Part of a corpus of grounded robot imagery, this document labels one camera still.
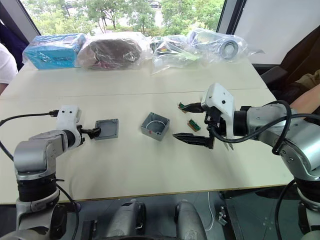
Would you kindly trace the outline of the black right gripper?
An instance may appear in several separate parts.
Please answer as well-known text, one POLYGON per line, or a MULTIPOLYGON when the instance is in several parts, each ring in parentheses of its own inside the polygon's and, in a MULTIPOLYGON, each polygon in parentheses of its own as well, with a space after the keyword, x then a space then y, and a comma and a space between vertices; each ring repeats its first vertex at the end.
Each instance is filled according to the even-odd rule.
POLYGON ((192 133, 175 133, 172 136, 177 140, 189 145, 203 146, 212 150, 214 148, 215 139, 212 129, 215 129, 220 136, 225 137, 227 135, 226 121, 221 117, 222 112, 215 106, 202 108, 201 103, 196 102, 185 105, 181 110, 190 113, 205 112, 204 123, 207 125, 209 137, 198 136, 192 133))

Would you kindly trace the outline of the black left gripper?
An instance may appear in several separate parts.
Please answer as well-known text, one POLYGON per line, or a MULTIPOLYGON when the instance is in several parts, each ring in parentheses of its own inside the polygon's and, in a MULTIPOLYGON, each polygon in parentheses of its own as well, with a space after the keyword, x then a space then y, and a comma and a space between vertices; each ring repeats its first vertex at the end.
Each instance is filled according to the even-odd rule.
POLYGON ((100 135, 101 132, 101 128, 100 127, 95 127, 92 129, 83 129, 83 126, 81 124, 77 124, 76 125, 76 129, 80 134, 80 141, 84 142, 85 141, 85 137, 84 134, 87 134, 88 137, 93 140, 95 138, 97 138, 100 135))

